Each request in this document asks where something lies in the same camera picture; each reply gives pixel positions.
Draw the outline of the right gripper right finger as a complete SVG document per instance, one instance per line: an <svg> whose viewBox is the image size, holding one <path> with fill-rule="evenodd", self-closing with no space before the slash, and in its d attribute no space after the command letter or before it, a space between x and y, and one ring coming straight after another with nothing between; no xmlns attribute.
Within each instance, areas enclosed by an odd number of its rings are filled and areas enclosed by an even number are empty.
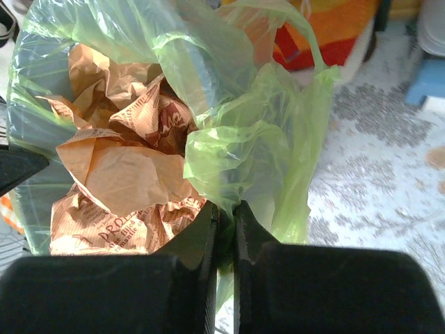
<svg viewBox="0 0 445 334"><path fill-rule="evenodd" d="M430 281L389 250L282 244L234 211L236 333L443 333Z"/></svg>

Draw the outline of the orange checked towel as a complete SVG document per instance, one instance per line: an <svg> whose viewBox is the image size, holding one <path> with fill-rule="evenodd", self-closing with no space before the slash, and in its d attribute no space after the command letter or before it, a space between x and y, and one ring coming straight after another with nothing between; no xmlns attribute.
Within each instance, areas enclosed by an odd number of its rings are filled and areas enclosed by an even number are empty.
<svg viewBox="0 0 445 334"><path fill-rule="evenodd" d="M12 227L18 233L24 235L24 228L13 210L8 193L1 196L1 216L10 227Z"/></svg>

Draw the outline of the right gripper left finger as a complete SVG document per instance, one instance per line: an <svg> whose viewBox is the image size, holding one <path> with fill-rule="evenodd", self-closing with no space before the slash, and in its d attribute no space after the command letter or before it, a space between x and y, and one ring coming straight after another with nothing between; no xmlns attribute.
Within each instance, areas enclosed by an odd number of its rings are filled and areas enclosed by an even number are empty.
<svg viewBox="0 0 445 334"><path fill-rule="evenodd" d="M1 277L2 333L213 333L218 209L151 255L35 256Z"/></svg>

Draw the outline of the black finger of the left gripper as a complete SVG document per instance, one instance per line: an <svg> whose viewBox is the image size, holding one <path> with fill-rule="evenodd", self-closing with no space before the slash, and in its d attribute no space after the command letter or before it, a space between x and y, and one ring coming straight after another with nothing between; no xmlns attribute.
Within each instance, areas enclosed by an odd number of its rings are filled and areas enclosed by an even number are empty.
<svg viewBox="0 0 445 334"><path fill-rule="evenodd" d="M49 166L49 161L41 154L29 150L11 150L8 145L3 144L0 163L0 196Z"/></svg>

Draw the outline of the white sneakers pair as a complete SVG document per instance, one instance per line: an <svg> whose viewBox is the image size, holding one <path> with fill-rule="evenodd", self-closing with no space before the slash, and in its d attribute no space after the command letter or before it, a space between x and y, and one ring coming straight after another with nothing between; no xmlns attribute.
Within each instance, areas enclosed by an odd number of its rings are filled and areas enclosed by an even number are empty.
<svg viewBox="0 0 445 334"><path fill-rule="evenodd" d="M421 48L428 54L444 57L444 0L423 1L416 28Z"/></svg>

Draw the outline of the blue lint roller mop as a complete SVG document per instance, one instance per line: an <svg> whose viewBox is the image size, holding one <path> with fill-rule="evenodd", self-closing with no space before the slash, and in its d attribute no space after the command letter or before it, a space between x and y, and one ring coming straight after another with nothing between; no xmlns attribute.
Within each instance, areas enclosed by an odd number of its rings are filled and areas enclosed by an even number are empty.
<svg viewBox="0 0 445 334"><path fill-rule="evenodd" d="M444 98L444 58L424 57L405 94L405 103L421 106L427 97Z"/></svg>

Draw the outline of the crumpled brown paper trash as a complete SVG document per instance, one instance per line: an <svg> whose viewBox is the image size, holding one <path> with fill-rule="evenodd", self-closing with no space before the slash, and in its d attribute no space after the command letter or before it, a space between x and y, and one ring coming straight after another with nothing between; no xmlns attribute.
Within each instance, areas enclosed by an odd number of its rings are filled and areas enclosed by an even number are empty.
<svg viewBox="0 0 445 334"><path fill-rule="evenodd" d="M196 126L161 67L118 64L77 45L74 99L48 95L76 134L57 155L74 181L51 208L52 255L150 254L188 227L205 204L183 176Z"/></svg>

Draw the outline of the green plastic trash bag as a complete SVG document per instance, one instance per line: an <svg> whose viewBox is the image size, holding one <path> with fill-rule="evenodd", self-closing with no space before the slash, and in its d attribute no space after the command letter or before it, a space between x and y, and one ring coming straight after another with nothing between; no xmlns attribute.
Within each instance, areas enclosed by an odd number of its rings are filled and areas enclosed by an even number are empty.
<svg viewBox="0 0 445 334"><path fill-rule="evenodd" d="M309 43L313 67L289 72L273 58L287 22ZM34 1L22 31L71 40L71 50L86 45L118 64L159 65L196 126L184 178L229 217L246 200L280 241L303 240L338 70L291 4Z"/></svg>

